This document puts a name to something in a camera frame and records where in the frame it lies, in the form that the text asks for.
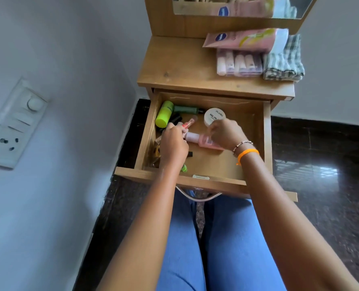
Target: wooden mirror frame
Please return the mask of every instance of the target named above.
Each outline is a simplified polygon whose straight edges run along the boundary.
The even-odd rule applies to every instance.
[[[301,19],[269,19],[174,14],[173,0],[144,0],[153,36],[205,38],[207,33],[244,31],[268,27],[288,28],[296,34],[308,16],[312,0]]]

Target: orange rubber band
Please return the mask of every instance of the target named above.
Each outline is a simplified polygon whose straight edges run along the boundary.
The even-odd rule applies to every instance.
[[[240,153],[239,154],[239,156],[237,157],[237,163],[236,163],[236,165],[241,165],[241,163],[240,163],[240,159],[245,155],[245,154],[247,154],[247,153],[249,153],[249,152],[256,152],[256,153],[258,153],[259,154],[259,151],[258,150],[256,150],[256,149],[247,149],[247,150],[244,150],[242,153]]]

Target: blue jeans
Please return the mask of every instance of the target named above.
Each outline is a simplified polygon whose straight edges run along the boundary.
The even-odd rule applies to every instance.
[[[285,291],[251,200],[205,203],[198,240],[195,203],[176,190],[157,290]]]

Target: mirror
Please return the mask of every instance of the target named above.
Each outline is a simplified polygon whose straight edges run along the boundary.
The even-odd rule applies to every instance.
[[[173,0],[174,14],[301,19],[313,0]]]

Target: wooden tabletop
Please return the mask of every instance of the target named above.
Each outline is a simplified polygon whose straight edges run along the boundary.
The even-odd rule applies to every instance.
[[[294,98],[293,82],[217,75],[216,49],[202,48],[203,43],[204,39],[151,37],[138,85],[268,100]]]

